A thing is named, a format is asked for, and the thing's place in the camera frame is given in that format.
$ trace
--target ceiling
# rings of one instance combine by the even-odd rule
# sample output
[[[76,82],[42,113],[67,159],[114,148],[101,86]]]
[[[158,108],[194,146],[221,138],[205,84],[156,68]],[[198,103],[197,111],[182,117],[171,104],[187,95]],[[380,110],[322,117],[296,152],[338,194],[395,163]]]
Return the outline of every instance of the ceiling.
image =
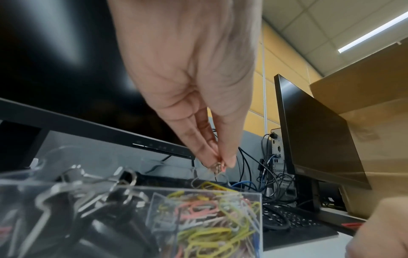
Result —
[[[263,18],[327,76],[408,37],[408,19],[337,50],[408,11],[408,0],[263,0]]]

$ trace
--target colorful paper clip pile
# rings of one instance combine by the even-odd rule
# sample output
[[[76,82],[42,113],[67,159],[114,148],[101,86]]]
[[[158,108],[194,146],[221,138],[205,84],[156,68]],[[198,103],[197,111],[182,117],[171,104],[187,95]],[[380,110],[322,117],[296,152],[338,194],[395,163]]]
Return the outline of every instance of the colorful paper clip pile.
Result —
[[[211,182],[200,188],[221,191],[181,190],[153,196],[147,225],[156,236],[164,236],[165,246],[173,247],[169,257],[259,258],[258,196],[248,198]]]

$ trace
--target yellow wall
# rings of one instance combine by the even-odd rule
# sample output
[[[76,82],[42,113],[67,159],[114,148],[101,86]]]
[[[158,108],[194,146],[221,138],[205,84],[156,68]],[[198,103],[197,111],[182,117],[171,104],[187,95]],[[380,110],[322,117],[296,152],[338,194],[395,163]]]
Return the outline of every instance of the yellow wall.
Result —
[[[254,73],[252,104],[246,117],[244,130],[264,136],[271,129],[281,127],[273,80],[273,77],[277,74],[282,75],[311,96],[310,84],[321,79],[319,73],[302,56],[266,22],[262,22]]]

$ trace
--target monitor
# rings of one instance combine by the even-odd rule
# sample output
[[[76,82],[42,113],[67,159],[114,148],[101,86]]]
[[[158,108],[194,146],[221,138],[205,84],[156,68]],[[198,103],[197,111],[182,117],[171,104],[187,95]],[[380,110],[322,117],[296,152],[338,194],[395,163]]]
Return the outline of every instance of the monitor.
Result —
[[[281,75],[275,89],[287,172],[370,189],[347,121]]]
[[[1,1],[0,50],[0,120],[194,158],[129,78],[106,1]]]

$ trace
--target hand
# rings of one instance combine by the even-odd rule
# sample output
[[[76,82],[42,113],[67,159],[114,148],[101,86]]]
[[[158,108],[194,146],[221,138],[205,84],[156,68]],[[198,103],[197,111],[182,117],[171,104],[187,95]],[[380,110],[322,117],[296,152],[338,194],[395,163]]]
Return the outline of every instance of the hand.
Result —
[[[408,258],[408,197],[384,199],[346,248],[346,258]]]
[[[262,1],[108,2],[126,69],[147,104],[205,166],[234,167],[252,99]]]

